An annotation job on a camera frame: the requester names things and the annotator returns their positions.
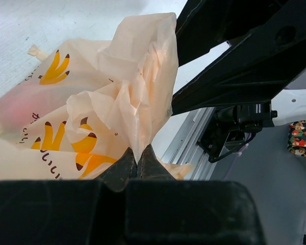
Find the banana print plastic bag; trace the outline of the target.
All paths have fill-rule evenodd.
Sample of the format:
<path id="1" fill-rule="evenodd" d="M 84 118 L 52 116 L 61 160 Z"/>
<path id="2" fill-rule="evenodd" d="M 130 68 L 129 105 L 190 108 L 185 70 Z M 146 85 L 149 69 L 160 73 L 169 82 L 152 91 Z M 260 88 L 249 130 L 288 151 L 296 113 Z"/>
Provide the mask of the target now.
<path id="1" fill-rule="evenodd" d="M 139 161 L 172 114 L 176 15 L 130 16 L 112 40 L 69 39 L 0 98 L 0 180 L 92 179 Z"/>

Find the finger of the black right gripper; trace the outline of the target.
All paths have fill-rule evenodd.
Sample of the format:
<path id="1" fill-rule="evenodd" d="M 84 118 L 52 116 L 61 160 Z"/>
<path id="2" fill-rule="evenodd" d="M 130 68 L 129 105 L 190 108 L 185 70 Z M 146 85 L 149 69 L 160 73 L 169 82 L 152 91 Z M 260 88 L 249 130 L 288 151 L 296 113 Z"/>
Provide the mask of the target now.
<path id="1" fill-rule="evenodd" d="M 173 95 L 173 114 L 263 103 L 306 69 L 306 1 L 286 1 Z"/>
<path id="2" fill-rule="evenodd" d="M 176 21 L 179 65 L 185 65 L 215 46 L 246 35 L 263 25 L 286 1 L 187 1 Z"/>

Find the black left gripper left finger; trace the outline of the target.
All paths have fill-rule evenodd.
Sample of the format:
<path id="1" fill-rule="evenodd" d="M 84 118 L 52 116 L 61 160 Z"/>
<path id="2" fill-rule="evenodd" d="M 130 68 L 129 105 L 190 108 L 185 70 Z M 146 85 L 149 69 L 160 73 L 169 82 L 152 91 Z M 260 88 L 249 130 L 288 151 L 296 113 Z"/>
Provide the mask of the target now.
<path id="1" fill-rule="evenodd" d="M 126 244 L 132 150 L 94 180 L 0 181 L 0 244 Z"/>

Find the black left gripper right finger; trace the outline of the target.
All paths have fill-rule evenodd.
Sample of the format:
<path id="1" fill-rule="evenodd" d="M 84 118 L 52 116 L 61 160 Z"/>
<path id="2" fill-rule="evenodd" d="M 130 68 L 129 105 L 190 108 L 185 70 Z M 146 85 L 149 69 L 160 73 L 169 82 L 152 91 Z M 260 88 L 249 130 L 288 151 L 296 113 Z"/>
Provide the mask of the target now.
<path id="1" fill-rule="evenodd" d="M 232 181 L 174 180 L 151 146 L 125 190 L 127 244 L 265 244 L 248 189 Z"/>

